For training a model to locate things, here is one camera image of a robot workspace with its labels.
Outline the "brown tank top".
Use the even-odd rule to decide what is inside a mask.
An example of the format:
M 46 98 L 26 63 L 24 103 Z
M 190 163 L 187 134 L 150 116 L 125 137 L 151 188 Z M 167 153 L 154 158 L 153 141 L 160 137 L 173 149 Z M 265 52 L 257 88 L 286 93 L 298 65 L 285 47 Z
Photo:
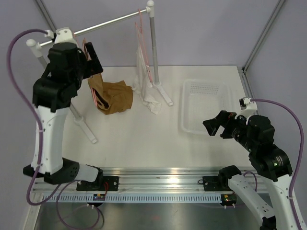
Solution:
M 93 75 L 87 81 L 89 87 L 92 87 L 95 91 L 97 109 L 100 112 L 110 115 L 131 109 L 133 90 L 125 81 L 104 82 L 102 74 Z

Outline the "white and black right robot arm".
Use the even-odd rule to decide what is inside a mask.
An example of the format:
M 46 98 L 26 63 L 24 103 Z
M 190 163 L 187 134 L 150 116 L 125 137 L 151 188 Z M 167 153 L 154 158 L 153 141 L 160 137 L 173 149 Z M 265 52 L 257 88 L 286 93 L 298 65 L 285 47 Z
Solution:
M 223 139 L 234 139 L 248 151 L 249 161 L 266 185 L 272 205 L 248 186 L 242 172 L 234 165 L 218 173 L 218 185 L 237 194 L 260 223 L 261 230 L 296 230 L 292 213 L 290 183 L 292 167 L 286 153 L 274 144 L 275 129 L 269 118 L 252 115 L 249 118 L 222 110 L 215 118 L 203 121 L 208 134 L 215 136 L 219 127 Z

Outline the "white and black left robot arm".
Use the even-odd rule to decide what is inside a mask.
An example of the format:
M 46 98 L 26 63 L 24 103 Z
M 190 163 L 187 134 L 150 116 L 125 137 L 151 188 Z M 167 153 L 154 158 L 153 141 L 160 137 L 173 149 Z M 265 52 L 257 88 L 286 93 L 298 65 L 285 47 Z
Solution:
M 82 81 L 103 68 L 91 42 L 84 50 L 74 43 L 54 44 L 48 52 L 50 62 L 33 85 L 32 103 L 38 115 L 35 154 L 24 175 L 42 177 L 48 184 L 84 181 L 94 191 L 103 187 L 103 170 L 62 156 L 63 130 L 71 100 Z

